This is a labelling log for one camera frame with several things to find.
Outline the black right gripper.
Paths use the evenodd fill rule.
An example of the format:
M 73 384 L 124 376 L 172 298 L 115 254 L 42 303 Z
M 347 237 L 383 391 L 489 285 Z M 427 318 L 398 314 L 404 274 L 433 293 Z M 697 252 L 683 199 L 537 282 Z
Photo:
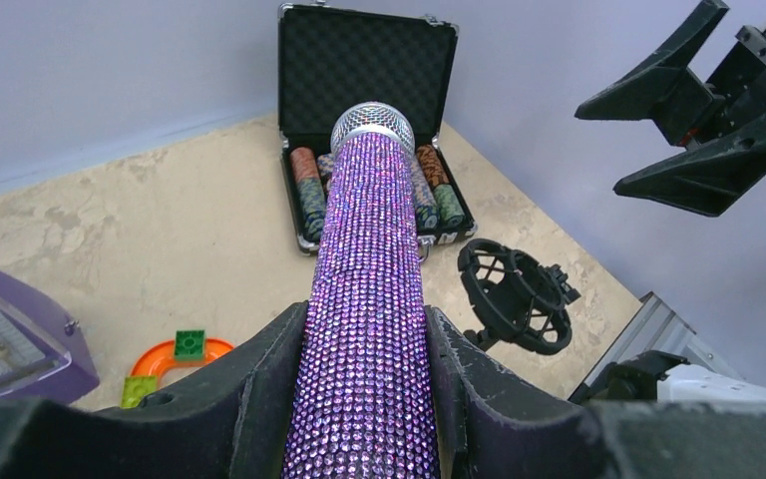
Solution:
M 620 179 L 613 191 L 719 217 L 766 176 L 766 28 L 743 26 L 702 82 L 688 65 L 729 6 L 703 0 L 647 58 L 582 102 L 581 120 L 651 120 L 687 151 Z

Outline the purple glitter microphone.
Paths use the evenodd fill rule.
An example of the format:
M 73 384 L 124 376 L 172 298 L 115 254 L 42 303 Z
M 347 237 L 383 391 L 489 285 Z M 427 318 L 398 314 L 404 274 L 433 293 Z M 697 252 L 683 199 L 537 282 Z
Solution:
M 436 478 L 413 130 L 396 108 L 366 102 L 336 121 L 331 150 L 281 474 Z

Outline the black shock mount tripod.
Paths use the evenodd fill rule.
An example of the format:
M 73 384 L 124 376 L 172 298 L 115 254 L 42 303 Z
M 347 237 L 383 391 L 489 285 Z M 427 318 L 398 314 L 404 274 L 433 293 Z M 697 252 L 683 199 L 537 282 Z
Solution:
M 568 306 L 580 298 L 569 276 L 520 249 L 472 239 L 457 260 L 462 285 L 480 330 L 463 335 L 487 351 L 502 341 L 541 355 L 555 355 L 572 340 Z

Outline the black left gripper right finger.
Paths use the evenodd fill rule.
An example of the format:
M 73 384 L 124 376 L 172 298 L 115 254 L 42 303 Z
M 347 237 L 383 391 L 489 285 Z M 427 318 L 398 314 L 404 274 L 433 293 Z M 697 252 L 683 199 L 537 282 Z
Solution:
M 766 478 L 766 402 L 578 406 L 425 313 L 445 478 Z

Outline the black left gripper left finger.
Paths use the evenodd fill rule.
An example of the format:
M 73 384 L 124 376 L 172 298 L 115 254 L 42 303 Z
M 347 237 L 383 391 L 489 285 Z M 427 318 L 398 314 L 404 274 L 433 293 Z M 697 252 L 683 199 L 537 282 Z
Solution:
M 134 408 L 0 399 L 0 478 L 277 478 L 307 306 Z

